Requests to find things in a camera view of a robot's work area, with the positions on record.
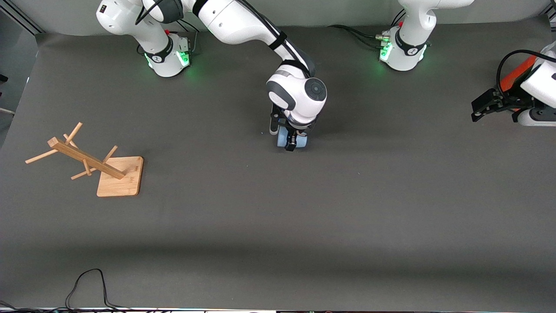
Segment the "wooden base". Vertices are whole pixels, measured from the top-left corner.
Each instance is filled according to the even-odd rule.
[[[122,171],[126,176],[122,179],[117,179],[106,173],[101,173],[101,179],[98,181],[97,196],[121,197],[139,194],[141,173],[143,172],[142,157],[109,158],[106,164]]]

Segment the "gray table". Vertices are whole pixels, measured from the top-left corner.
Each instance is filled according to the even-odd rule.
[[[0,153],[1,298],[59,306],[100,267],[125,306],[555,311],[556,132],[470,120],[507,52],[549,43],[546,17],[441,25],[404,73],[342,30],[286,30],[330,93],[294,153],[268,134],[279,60],[259,42],[203,33],[162,79],[131,37],[41,37]],[[97,198],[63,155],[25,165],[78,121],[80,148],[145,158],[139,196]],[[101,303],[86,277],[73,304]]]

